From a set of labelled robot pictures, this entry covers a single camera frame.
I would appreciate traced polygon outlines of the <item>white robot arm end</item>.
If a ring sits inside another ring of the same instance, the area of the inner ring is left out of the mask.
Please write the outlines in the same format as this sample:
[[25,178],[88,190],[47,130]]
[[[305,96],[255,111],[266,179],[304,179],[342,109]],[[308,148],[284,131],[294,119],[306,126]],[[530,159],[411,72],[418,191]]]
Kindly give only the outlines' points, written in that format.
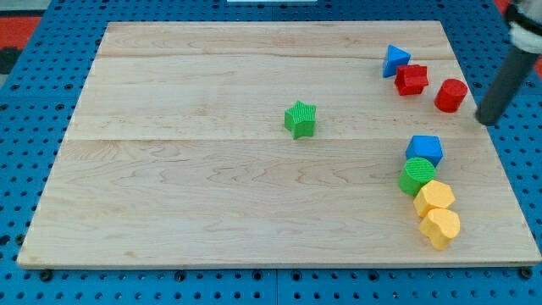
[[526,53],[541,54],[541,0],[510,1],[505,20],[515,47]]

